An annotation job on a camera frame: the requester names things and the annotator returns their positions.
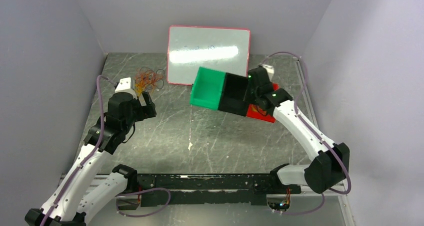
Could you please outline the red plastic bin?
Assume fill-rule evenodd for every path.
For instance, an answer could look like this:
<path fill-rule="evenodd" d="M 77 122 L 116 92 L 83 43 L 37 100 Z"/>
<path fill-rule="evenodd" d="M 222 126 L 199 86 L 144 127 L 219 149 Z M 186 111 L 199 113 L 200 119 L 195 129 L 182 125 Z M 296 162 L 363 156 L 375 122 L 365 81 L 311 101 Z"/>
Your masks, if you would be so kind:
<path fill-rule="evenodd" d="M 245 102 L 247 102 L 247 104 L 244 105 L 241 116 L 275 123 L 276 119 L 271 116 L 266 110 L 261 109 L 259 105 L 256 104 L 256 98 L 253 92 L 252 85 L 247 86 L 244 100 Z"/>

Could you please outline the black plastic bin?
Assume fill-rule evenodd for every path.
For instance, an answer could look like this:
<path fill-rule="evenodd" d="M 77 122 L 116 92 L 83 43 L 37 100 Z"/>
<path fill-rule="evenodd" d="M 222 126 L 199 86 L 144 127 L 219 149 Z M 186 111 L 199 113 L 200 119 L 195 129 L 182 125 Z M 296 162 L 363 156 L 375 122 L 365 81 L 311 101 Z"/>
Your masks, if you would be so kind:
<path fill-rule="evenodd" d="M 244 100 L 247 87 L 247 77 L 226 73 L 218 110 L 246 117 L 249 108 Z"/>

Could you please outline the green plastic bin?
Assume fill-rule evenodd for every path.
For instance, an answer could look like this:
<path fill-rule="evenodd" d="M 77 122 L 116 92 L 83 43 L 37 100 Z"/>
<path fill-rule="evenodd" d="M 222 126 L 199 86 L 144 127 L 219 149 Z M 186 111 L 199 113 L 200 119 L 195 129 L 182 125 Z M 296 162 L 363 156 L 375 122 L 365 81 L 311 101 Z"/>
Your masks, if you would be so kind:
<path fill-rule="evenodd" d="M 226 73 L 199 67 L 191 89 L 190 104 L 217 110 L 221 100 Z"/>

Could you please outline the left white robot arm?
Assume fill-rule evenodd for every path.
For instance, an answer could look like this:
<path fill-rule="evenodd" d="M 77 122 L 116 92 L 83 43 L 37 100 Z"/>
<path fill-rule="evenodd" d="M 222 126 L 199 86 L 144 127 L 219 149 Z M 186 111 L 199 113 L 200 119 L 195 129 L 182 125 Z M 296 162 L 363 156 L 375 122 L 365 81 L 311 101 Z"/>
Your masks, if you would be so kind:
<path fill-rule="evenodd" d="M 105 118 L 89 130 L 77 160 L 59 187 L 40 208 L 32 208 L 25 215 L 28 225 L 88 225 L 115 196 L 140 189 L 137 171 L 120 164 L 105 182 L 87 192 L 102 165 L 125 141 L 135 123 L 156 117 L 149 92 L 142 92 L 142 97 L 144 106 L 129 92 L 113 94 Z"/>

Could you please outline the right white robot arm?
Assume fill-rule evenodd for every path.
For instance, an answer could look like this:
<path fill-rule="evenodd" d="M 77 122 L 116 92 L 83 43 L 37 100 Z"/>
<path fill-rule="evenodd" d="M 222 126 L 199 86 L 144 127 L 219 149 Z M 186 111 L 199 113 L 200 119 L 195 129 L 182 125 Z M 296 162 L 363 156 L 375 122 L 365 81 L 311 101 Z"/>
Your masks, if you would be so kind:
<path fill-rule="evenodd" d="M 268 65 L 249 70 L 244 98 L 281 123 L 300 143 L 311 163 L 276 168 L 276 176 L 269 183 L 271 189 L 281 193 L 290 184 L 296 184 L 308 186 L 315 193 L 336 192 L 333 186 L 347 180 L 347 188 L 342 194 L 348 194 L 352 185 L 350 149 L 344 143 L 336 144 L 314 126 L 298 108 L 297 100 L 285 89 L 275 89 L 271 82 L 273 72 L 273 67 Z"/>

